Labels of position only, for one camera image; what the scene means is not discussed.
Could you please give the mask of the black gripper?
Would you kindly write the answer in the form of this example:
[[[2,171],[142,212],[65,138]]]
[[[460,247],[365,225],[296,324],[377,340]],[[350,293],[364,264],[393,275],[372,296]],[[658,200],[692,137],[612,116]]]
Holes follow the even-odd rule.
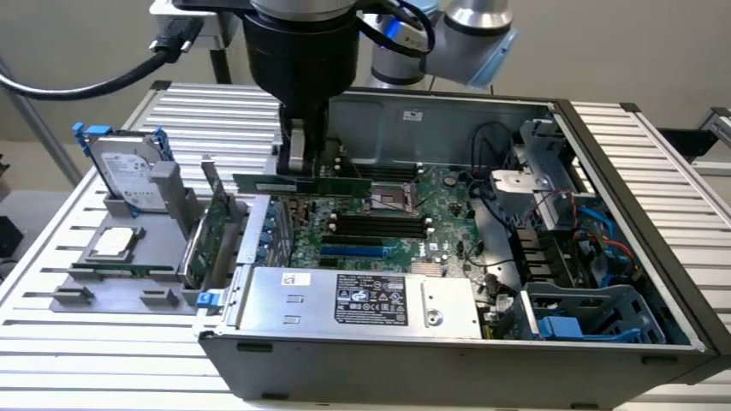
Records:
[[[281,148],[276,173],[310,176],[328,128],[329,100],[352,85],[356,13],[325,21],[242,15],[250,76],[280,101]]]

